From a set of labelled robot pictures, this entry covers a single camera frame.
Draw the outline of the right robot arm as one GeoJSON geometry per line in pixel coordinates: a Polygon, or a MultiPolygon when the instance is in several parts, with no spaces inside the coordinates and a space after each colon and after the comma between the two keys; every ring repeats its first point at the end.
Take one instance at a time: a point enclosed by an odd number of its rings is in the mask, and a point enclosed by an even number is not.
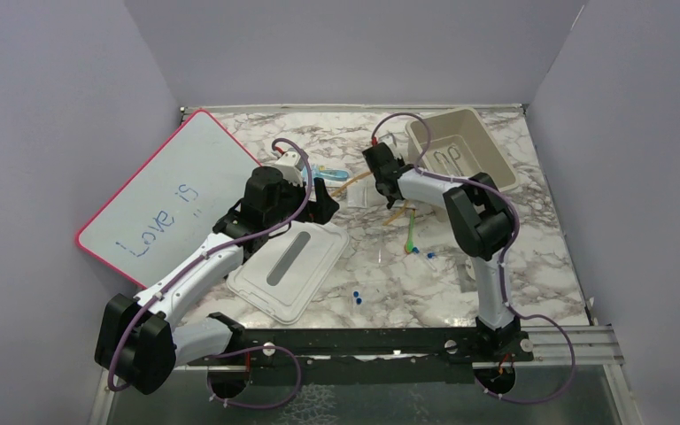
{"type": "Polygon", "coordinates": [[[446,211],[454,238],[474,269],[478,296],[475,348],[485,359],[499,359],[521,332],[505,265],[506,251],[519,230],[512,204],[486,173],[471,178],[431,173],[407,164],[382,142],[373,142],[362,154],[376,190],[388,205],[409,200],[446,211]]]}

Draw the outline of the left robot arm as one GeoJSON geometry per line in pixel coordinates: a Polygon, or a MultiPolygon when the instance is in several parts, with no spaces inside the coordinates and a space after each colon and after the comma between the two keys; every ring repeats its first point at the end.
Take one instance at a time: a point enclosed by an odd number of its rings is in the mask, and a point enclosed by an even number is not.
{"type": "Polygon", "coordinates": [[[338,211],[324,180],[309,173],[289,180],[275,166],[251,172],[242,197],[182,264],[134,297],[117,294],[104,307],[95,362],[107,370],[107,387],[157,390],[175,367],[212,354],[232,363],[243,351],[238,323],[216,314],[180,327],[182,316],[216,282],[235,271],[295,221],[324,225],[338,211]]]}

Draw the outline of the beige plastic bin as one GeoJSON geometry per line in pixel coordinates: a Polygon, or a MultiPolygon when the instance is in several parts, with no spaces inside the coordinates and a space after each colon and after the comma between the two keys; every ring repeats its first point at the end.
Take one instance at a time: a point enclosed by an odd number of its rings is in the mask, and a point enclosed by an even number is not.
{"type": "Polygon", "coordinates": [[[463,107],[448,112],[439,112],[422,121],[406,123],[409,159],[421,161],[420,167],[437,174],[446,174],[435,160],[435,151],[451,145],[461,154],[458,164],[463,177],[487,173],[502,192],[518,187],[518,177],[506,154],[486,128],[478,112],[463,107]]]}

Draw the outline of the tan rubber tubing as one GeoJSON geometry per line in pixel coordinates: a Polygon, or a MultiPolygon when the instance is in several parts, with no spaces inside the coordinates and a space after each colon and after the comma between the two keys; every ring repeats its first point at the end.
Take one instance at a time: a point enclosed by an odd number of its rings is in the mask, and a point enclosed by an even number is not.
{"type": "MultiPolygon", "coordinates": [[[[337,196],[339,196],[339,195],[340,195],[341,193],[343,193],[349,186],[351,186],[354,182],[356,182],[356,181],[361,181],[361,180],[365,179],[366,177],[368,177],[368,176],[371,175],[371,174],[372,174],[372,173],[371,173],[370,171],[367,171],[367,172],[364,172],[364,173],[355,175],[355,176],[352,177],[350,180],[348,180],[348,181],[345,182],[343,185],[341,185],[339,188],[337,188],[337,189],[335,189],[334,191],[332,191],[332,192],[331,192],[331,196],[332,196],[332,197],[337,197],[337,196]]],[[[401,206],[395,213],[393,213],[393,214],[392,214],[392,215],[391,215],[391,216],[383,223],[383,225],[384,225],[384,226],[389,226],[393,221],[395,221],[396,219],[398,219],[399,217],[401,217],[401,216],[406,212],[406,210],[409,210],[409,209],[410,209],[410,207],[409,207],[409,202],[408,202],[408,201],[405,201],[405,202],[402,204],[402,206],[401,206]]]]}

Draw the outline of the green stirring stick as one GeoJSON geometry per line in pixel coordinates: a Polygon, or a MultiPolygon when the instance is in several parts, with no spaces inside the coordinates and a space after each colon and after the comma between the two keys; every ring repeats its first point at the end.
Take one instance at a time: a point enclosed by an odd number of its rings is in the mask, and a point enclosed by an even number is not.
{"type": "Polygon", "coordinates": [[[412,248],[416,247],[414,242],[414,225],[415,225],[415,210],[412,210],[409,215],[406,243],[404,245],[404,251],[406,254],[411,254],[412,248]]]}

